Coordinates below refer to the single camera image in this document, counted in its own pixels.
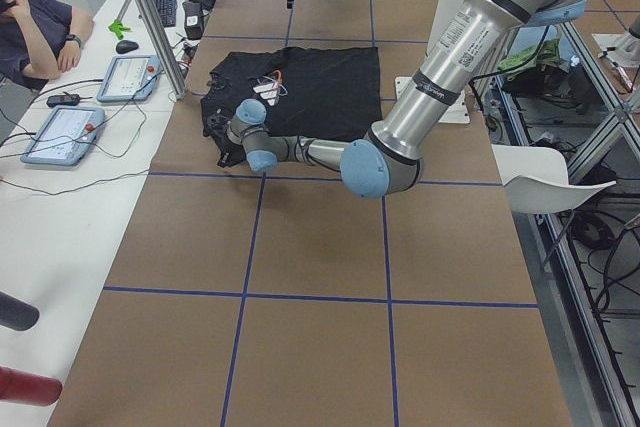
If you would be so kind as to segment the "black graphic t-shirt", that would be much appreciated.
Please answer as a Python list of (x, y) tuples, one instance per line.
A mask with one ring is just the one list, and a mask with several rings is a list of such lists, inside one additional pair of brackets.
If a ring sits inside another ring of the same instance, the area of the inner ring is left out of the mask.
[[(266, 128), (273, 136), (352, 141), (382, 119), (375, 47), (232, 52), (210, 76), (211, 87), (201, 100), (205, 137), (208, 116), (220, 113), (231, 121), (249, 98), (265, 105)], [(244, 151), (236, 146), (233, 166), (244, 161)]]

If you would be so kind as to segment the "black keyboard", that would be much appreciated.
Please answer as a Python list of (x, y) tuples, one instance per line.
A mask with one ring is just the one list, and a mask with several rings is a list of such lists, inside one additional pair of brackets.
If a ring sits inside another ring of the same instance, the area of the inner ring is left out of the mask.
[(177, 0), (152, 0), (164, 27), (176, 25)]

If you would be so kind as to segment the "far teach pendant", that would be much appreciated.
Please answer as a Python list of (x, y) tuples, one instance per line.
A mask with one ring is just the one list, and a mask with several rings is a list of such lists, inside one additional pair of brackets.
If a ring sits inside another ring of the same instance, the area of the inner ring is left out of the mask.
[(96, 99), (101, 103), (143, 101), (154, 91), (160, 73), (160, 59), (155, 55), (115, 56)]

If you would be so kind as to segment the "teach pendant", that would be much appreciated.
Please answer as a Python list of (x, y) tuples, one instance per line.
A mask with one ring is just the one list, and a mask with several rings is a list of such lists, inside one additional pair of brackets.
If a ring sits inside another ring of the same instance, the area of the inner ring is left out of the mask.
[(90, 106), (57, 106), (20, 156), (24, 164), (73, 167), (97, 140), (105, 111)]
[(155, 55), (115, 56), (96, 99), (101, 103), (143, 101), (154, 91), (160, 73), (160, 59)]

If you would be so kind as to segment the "black computer mouse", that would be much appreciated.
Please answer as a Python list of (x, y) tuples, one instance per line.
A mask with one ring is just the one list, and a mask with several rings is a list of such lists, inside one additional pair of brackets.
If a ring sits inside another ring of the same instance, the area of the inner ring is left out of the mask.
[(135, 41), (131, 40), (120, 40), (115, 47), (115, 50), (118, 54), (126, 54), (137, 50), (139, 48), (139, 44)]

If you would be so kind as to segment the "near teach pendant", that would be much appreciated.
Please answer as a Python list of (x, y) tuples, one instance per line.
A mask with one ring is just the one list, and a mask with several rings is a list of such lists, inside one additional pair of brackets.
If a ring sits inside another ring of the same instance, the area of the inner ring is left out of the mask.
[(24, 164), (73, 167), (97, 140), (105, 111), (90, 106), (57, 106), (20, 156)]

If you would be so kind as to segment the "black power adapter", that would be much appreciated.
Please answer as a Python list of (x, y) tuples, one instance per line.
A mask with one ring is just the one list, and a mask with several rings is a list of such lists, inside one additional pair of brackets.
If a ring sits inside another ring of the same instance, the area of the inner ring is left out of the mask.
[(76, 106), (79, 104), (81, 97), (78, 94), (58, 94), (49, 96), (46, 105), (50, 108), (57, 106)]

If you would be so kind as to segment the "seated person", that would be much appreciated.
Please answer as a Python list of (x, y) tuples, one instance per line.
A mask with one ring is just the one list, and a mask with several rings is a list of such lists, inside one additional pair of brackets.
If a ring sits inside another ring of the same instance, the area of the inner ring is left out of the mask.
[(94, 20), (58, 0), (1, 0), (1, 75), (33, 91), (76, 68)]

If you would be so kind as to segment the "green cloth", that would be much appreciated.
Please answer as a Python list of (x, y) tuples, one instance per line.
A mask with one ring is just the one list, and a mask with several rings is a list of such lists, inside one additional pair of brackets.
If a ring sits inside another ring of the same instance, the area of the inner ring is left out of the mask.
[(560, 39), (545, 40), (540, 45), (532, 45), (520, 52), (510, 55), (498, 64), (498, 71), (517, 75), (528, 69), (537, 67), (560, 68), (568, 71), (570, 64), (561, 57)]

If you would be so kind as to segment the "black bottle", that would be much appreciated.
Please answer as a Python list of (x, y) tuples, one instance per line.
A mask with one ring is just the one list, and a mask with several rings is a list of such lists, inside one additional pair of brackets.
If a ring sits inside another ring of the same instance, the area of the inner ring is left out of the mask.
[(1, 292), (0, 315), (0, 324), (3, 327), (26, 331), (37, 323), (40, 312), (36, 307)]

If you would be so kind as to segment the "white plastic chair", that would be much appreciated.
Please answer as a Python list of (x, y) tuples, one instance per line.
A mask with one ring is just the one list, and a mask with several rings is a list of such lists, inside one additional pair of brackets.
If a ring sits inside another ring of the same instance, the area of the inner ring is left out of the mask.
[(574, 210), (616, 181), (571, 185), (564, 156), (547, 147), (493, 145), (512, 212), (552, 214)]

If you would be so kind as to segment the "red bottle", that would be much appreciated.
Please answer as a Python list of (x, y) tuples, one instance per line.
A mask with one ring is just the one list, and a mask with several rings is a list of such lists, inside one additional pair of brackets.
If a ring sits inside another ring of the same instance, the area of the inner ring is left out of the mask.
[(29, 372), (1, 368), (1, 400), (32, 406), (49, 406), (62, 392), (62, 383), (55, 378)]

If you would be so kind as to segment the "aluminium frame post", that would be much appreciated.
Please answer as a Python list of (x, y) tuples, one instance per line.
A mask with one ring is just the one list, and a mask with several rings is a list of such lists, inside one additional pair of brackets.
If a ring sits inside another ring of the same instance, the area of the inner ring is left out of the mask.
[(167, 39), (155, 4), (153, 0), (135, 0), (135, 2), (175, 98), (181, 100), (186, 93), (185, 80)]

